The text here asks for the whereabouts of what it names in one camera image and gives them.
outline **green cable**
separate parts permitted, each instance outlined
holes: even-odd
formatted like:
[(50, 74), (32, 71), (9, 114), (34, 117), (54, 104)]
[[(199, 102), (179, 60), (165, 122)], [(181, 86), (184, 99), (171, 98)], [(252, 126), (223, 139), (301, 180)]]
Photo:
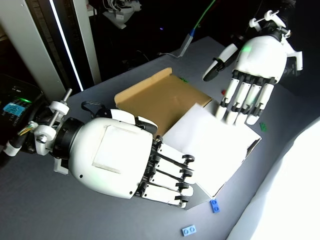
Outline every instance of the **green cable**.
[(211, 6), (215, 3), (216, 0), (213, 0), (210, 5), (206, 8), (206, 10), (202, 13), (201, 17), (199, 18), (199, 20), (196, 22), (195, 26), (193, 29), (196, 29), (199, 25), (199, 23), (201, 22), (201, 20), (204, 18), (204, 16), (206, 15), (206, 13), (209, 11), (209, 9), (211, 8)]

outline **dark background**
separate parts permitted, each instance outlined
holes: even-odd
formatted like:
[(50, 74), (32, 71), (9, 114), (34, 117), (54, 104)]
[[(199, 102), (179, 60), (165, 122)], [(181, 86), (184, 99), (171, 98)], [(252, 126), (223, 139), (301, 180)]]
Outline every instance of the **dark background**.
[[(102, 15), (102, 1), (90, 0), (89, 3), (98, 8), (98, 15), (90, 17), (90, 24), (102, 80), (147, 62), (146, 57), (151, 61), (159, 57), (158, 53), (178, 49), (210, 2), (141, 0), (142, 10), (133, 14), (126, 28), (118, 29)], [(210, 36), (227, 46), (232, 42), (231, 35), (244, 35), (249, 19), (261, 18), (267, 10), (275, 11), (279, 5), (280, 0), (216, 0), (196, 30), (193, 41)], [(317, 1), (297, 1), (295, 14), (289, 22), (293, 34), (288, 41), (296, 51), (303, 51), (304, 69), (300, 76), (280, 81), (296, 96), (312, 101), (319, 97), (320, 87), (317, 76), (320, 54), (318, 9)], [(254, 30), (249, 29), (246, 33), (250, 36)], [(10, 40), (0, 42), (0, 72), (34, 83)]]

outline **back of robotic hand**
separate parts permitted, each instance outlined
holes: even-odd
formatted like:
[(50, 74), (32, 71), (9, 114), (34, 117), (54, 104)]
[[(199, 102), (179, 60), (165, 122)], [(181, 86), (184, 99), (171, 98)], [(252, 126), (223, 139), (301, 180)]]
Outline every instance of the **back of robotic hand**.
[(231, 109), (226, 117), (227, 124), (255, 124), (270, 99), (271, 93), (284, 74), (286, 65), (293, 66), (290, 72), (298, 74), (303, 69), (302, 52), (296, 52), (288, 43), (291, 31), (287, 29), (288, 17), (294, 5), (287, 2), (279, 11), (267, 11), (261, 19), (251, 19), (249, 26), (258, 32), (257, 37), (241, 44), (236, 41), (229, 45), (207, 69), (204, 81), (214, 78), (230, 59), (237, 55), (232, 79), (220, 103), (215, 116), (222, 120), (235, 95)]
[[(0, 166), (19, 152), (26, 139), (31, 139), (34, 152), (54, 157), (55, 172), (72, 173), (91, 190), (184, 208), (193, 195), (195, 158), (166, 145), (160, 136), (153, 139), (158, 126), (152, 121), (105, 108), (98, 102), (81, 104), (82, 109), (91, 113), (92, 120), (88, 123), (73, 117), (64, 120), (71, 91), (61, 101), (51, 103), (49, 119), (38, 122), (29, 119), (17, 137), (8, 141), (1, 153)], [(88, 106), (100, 109), (94, 114)]]

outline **lego brick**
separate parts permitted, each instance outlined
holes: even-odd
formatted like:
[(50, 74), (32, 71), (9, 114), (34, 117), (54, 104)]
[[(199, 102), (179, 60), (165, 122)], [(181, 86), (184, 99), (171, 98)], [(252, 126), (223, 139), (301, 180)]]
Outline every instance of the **lego brick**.
[(191, 225), (191, 226), (188, 226), (188, 227), (185, 227), (182, 230), (182, 234), (184, 237), (188, 236), (188, 235), (191, 235), (191, 234), (194, 234), (197, 232), (196, 230), (196, 227), (195, 225)]
[(210, 204), (211, 204), (213, 213), (216, 214), (216, 213), (220, 212), (220, 207), (219, 207), (218, 202), (217, 202), (216, 199), (212, 199), (210, 201)]

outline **open box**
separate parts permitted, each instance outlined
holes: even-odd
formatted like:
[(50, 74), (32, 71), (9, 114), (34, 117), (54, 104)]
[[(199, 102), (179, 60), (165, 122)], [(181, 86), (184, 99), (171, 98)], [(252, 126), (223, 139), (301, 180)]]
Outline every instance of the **open box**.
[[(114, 101), (119, 109), (132, 113), (136, 117), (141, 116), (156, 123), (158, 125), (156, 135), (162, 135), (164, 143), (185, 154), (194, 155), (195, 161), (197, 161), (197, 155), (201, 148), (198, 147), (193, 153), (192, 151), (195, 149), (190, 148), (190, 142), (186, 134), (189, 134), (190, 129), (194, 128), (194, 126), (200, 124), (199, 122), (197, 123), (197, 121), (201, 114), (206, 116), (206, 124), (210, 121), (208, 128), (214, 131), (211, 138), (211, 140), (214, 140), (212, 141), (214, 144), (212, 143), (212, 146), (208, 145), (206, 149), (201, 149), (202, 156), (200, 156), (201, 154), (198, 156), (199, 164), (201, 165), (195, 172), (199, 177), (197, 178), (196, 184), (192, 186), (194, 193), (185, 209), (190, 209), (211, 200), (261, 140), (261, 137), (246, 125), (244, 125), (239, 132), (239, 128), (233, 125), (226, 125), (224, 121), (216, 120), (210, 113), (216, 112), (219, 106), (218, 102), (173, 75), (171, 68), (166, 68), (118, 93), (114, 97)], [(198, 104), (198, 106), (203, 107), (210, 113), (205, 113), (197, 109), (199, 115), (190, 116), (189, 110), (191, 111), (197, 108), (197, 106), (194, 106), (195, 104)], [(191, 117), (192, 120), (186, 120), (186, 117)], [(238, 165), (233, 165), (232, 169), (227, 169), (231, 170), (231, 173), (229, 172), (228, 174), (220, 176), (218, 179), (215, 171), (219, 171), (219, 169), (215, 169), (215, 166), (232, 160), (230, 159), (232, 158), (231, 155), (229, 155), (229, 159), (222, 157), (224, 156), (222, 151), (225, 149), (223, 146), (227, 144), (224, 142), (225, 140), (223, 140), (223, 137), (226, 137), (226, 135), (231, 140), (236, 138), (241, 139), (240, 137), (244, 136), (245, 143), (241, 140), (243, 144), (240, 149), (243, 155), (241, 155), (240, 160), (237, 160)], [(198, 145), (201, 144), (201, 139), (196, 142)], [(236, 142), (230, 141), (228, 148), (232, 151), (236, 145)], [(208, 175), (208, 170), (210, 169), (212, 169), (212, 176), (204, 177)]]

